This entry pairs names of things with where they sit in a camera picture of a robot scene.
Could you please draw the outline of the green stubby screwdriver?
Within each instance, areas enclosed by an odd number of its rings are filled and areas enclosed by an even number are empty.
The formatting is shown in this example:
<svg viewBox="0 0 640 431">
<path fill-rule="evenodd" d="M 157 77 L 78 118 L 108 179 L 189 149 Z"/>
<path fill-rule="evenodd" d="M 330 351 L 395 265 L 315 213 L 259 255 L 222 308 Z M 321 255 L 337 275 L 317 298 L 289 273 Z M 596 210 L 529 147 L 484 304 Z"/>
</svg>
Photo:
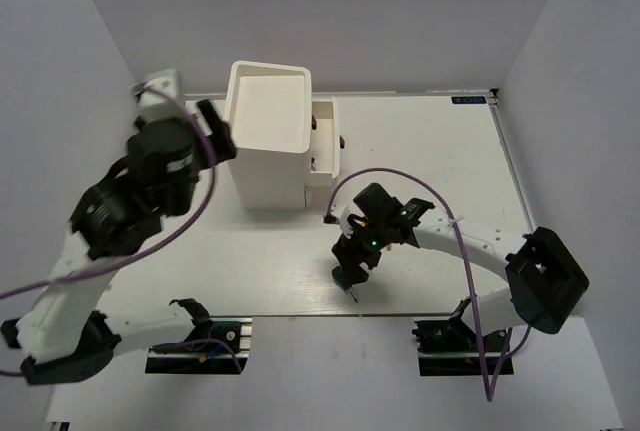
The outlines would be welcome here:
<svg viewBox="0 0 640 431">
<path fill-rule="evenodd" d="M 341 267 L 336 267 L 332 270 L 332 278 L 334 283 L 346 294 L 348 294 L 355 303 L 358 303 L 358 299 L 352 291 L 352 281 L 344 274 Z"/>
</svg>

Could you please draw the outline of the white drawer cabinet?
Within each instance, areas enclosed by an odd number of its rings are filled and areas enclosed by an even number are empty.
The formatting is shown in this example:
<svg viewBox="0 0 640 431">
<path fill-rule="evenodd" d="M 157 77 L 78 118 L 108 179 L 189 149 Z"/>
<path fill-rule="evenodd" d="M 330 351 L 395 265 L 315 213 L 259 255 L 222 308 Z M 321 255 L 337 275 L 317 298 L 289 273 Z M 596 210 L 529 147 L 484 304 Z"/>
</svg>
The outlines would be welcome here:
<svg viewBox="0 0 640 431">
<path fill-rule="evenodd" d="M 224 119 L 237 148 L 229 169 L 244 208 L 306 208 L 311 110 L 308 69 L 252 61 L 232 65 Z"/>
</svg>

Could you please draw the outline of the white drawer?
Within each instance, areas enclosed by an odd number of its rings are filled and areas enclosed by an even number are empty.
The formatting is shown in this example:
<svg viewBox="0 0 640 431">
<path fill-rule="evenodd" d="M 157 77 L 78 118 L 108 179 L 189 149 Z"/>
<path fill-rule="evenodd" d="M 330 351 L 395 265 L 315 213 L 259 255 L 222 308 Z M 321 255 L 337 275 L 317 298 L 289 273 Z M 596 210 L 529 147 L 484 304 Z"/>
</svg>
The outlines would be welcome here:
<svg viewBox="0 0 640 431">
<path fill-rule="evenodd" d="M 335 98 L 312 102 L 309 187 L 332 187 L 340 173 L 342 136 Z"/>
</svg>

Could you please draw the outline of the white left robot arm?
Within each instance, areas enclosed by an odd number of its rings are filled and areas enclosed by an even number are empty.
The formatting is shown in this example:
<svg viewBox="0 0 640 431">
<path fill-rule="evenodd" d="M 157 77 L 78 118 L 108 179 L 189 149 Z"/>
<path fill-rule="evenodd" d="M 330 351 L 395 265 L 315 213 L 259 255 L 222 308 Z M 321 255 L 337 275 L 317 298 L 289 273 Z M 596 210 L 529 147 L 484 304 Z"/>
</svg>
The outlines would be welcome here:
<svg viewBox="0 0 640 431">
<path fill-rule="evenodd" d="M 200 172 L 237 154 L 214 105 L 200 100 L 196 107 L 209 134 L 183 106 L 174 117 L 138 118 L 126 155 L 84 192 L 69 220 L 71 238 L 81 240 L 79 258 L 38 283 L 43 292 L 26 315 L 1 325 L 7 346 L 25 354 L 15 377 L 30 386 L 78 383 L 114 357 L 145 348 L 173 353 L 214 345 L 236 353 L 193 298 L 173 299 L 148 318 L 97 308 L 118 271 L 166 247 L 200 218 L 213 196 L 208 189 L 191 206 Z"/>
</svg>

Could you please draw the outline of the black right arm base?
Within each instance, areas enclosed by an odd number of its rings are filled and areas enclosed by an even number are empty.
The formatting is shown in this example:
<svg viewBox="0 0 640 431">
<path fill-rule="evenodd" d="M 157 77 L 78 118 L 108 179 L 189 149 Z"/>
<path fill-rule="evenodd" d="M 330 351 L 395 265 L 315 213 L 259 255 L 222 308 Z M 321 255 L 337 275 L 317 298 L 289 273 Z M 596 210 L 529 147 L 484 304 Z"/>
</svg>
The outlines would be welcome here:
<svg viewBox="0 0 640 431">
<path fill-rule="evenodd" d="M 421 377 L 470 377 L 482 376 L 480 356 L 475 331 L 465 331 L 464 326 L 445 317 L 417 317 L 412 335 L 417 344 L 418 367 Z M 488 376 L 497 368 L 503 348 L 511 351 L 507 329 L 499 329 L 483 336 L 483 348 Z M 513 375 L 512 358 L 502 362 L 500 375 Z"/>
</svg>

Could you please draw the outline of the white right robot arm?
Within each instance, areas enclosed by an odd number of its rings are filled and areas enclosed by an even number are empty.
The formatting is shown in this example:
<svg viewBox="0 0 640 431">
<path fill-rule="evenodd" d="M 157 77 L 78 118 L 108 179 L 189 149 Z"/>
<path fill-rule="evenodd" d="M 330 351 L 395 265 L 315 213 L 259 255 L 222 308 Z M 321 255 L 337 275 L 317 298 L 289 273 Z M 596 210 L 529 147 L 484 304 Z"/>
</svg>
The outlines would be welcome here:
<svg viewBox="0 0 640 431">
<path fill-rule="evenodd" d="M 586 274 L 560 237 L 539 227 L 528 234 L 507 233 L 474 223 L 461 224 L 430 201 L 401 203 L 378 183 L 353 200 L 359 211 L 331 209 L 327 224 L 341 235 L 332 247 L 338 265 L 336 285 L 349 291 L 366 282 L 384 249 L 409 245 L 439 251 L 494 273 L 504 289 L 464 298 L 442 320 L 419 321 L 413 335 L 426 354 L 467 352 L 493 332 L 527 325 L 557 334 L 590 286 Z"/>
</svg>

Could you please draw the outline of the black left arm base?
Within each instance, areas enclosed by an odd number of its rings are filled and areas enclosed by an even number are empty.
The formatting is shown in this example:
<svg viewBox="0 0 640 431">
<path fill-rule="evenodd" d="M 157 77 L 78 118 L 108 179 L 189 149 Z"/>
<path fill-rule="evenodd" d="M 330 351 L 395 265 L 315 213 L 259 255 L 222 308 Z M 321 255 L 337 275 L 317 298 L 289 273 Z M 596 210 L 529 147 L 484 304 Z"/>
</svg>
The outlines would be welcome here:
<svg viewBox="0 0 640 431">
<path fill-rule="evenodd" d="M 158 345 L 147 353 L 147 375 L 233 376 L 244 370 L 250 353 L 251 318 L 212 319 L 179 347 Z"/>
</svg>

